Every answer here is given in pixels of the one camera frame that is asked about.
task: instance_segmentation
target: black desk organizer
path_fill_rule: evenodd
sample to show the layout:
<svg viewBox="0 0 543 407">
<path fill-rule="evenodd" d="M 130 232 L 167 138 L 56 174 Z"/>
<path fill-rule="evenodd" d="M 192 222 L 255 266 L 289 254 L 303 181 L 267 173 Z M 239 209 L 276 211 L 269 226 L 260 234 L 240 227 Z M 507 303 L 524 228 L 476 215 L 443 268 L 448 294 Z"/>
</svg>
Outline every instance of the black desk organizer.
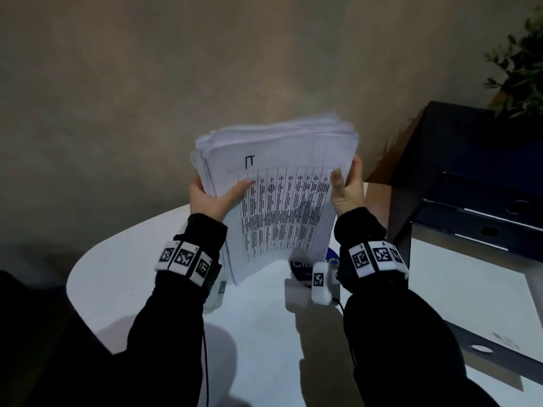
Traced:
<svg viewBox="0 0 543 407">
<path fill-rule="evenodd" d="M 388 239 L 408 263 L 412 223 L 543 262 L 543 134 L 516 146 L 512 131 L 511 146 L 496 146 L 494 127 L 489 110 L 434 101 L 426 107 L 390 181 Z M 543 363 L 447 324 L 462 348 L 543 384 Z M 481 354 L 473 343 L 494 353 Z"/>
</svg>

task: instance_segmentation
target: person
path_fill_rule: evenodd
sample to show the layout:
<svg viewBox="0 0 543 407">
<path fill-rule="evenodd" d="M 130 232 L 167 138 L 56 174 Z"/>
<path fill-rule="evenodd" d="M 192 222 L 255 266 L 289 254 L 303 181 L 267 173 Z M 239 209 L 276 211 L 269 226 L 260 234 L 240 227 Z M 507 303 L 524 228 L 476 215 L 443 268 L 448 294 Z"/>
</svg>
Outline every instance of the person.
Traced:
<svg viewBox="0 0 543 407">
<path fill-rule="evenodd" d="M 344 332 L 364 404 L 497 406 L 467 378 L 454 335 L 408 288 L 403 273 L 356 276 L 349 248 L 386 235 L 364 207 L 361 160 L 352 161 L 346 183 L 339 170 L 330 182 L 338 216 L 334 234 L 341 244 L 338 279 L 352 293 L 344 309 Z M 210 280 L 220 269 L 216 263 L 227 236 L 222 220 L 251 184 L 240 182 L 219 198 L 204 193 L 198 176 L 189 186 L 191 215 L 184 234 L 174 240 L 199 246 L 212 259 Z M 153 294 L 133 323 L 126 350 L 113 357 L 110 373 L 125 402 L 197 405 L 203 377 L 202 306 L 209 288 L 209 283 L 199 286 L 170 270 L 157 271 Z"/>
</svg>

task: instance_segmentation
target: paper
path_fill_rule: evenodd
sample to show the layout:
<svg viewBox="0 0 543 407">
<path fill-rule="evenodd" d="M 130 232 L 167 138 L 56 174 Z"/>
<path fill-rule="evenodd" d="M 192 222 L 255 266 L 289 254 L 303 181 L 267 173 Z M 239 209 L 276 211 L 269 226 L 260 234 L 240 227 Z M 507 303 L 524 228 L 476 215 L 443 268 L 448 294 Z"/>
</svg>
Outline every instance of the paper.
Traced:
<svg viewBox="0 0 543 407">
<path fill-rule="evenodd" d="M 278 259 L 324 261 L 335 218 L 330 173 L 339 167 L 346 177 L 357 145 L 352 126 L 333 115 L 238 125 L 197 139 L 191 158 L 208 194 L 254 181 L 224 220 L 221 263 L 234 283 Z"/>
</svg>

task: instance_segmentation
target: drawer hole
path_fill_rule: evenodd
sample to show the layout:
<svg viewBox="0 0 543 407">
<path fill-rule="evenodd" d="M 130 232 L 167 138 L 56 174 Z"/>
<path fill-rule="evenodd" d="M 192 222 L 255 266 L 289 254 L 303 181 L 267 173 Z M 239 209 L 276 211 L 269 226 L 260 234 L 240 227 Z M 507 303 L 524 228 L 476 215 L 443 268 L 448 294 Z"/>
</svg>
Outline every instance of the drawer hole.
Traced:
<svg viewBox="0 0 543 407">
<path fill-rule="evenodd" d="M 491 348 L 481 346 L 480 344 L 472 344 L 470 347 L 474 350 L 479 351 L 479 353 L 492 354 L 494 352 L 494 350 L 492 350 Z"/>
<path fill-rule="evenodd" d="M 496 237 L 499 233 L 499 230 L 496 227 L 485 227 L 480 231 L 480 233 L 487 237 Z"/>
<path fill-rule="evenodd" d="M 528 211 L 532 205 L 526 200 L 513 201 L 506 207 L 506 211 L 509 214 L 522 214 Z"/>
</svg>

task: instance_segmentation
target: black sleeve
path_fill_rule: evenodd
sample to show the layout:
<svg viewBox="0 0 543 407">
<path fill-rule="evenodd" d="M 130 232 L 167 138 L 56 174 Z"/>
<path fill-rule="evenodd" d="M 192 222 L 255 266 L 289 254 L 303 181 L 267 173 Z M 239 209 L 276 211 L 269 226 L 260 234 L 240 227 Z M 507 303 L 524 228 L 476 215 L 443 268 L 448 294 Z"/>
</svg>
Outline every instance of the black sleeve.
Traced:
<svg viewBox="0 0 543 407">
<path fill-rule="evenodd" d="M 199 246 L 217 263 L 226 234 L 224 224 L 193 214 L 185 233 L 174 239 Z M 220 265 L 212 270 L 218 273 Z M 114 356 L 111 385 L 119 399 L 196 406 L 202 383 L 205 296 L 204 289 L 185 276 L 171 271 L 156 273 L 153 294 L 130 329 L 126 350 Z"/>
<path fill-rule="evenodd" d="M 497 406 L 467 378 L 451 330 L 408 288 L 403 273 L 379 271 L 349 277 L 356 274 L 349 248 L 383 240 L 385 235 L 383 226 L 363 207 L 336 222 L 335 236 L 341 244 L 338 279 L 342 274 L 344 286 L 353 293 L 345 306 L 343 325 L 364 404 Z"/>
</svg>

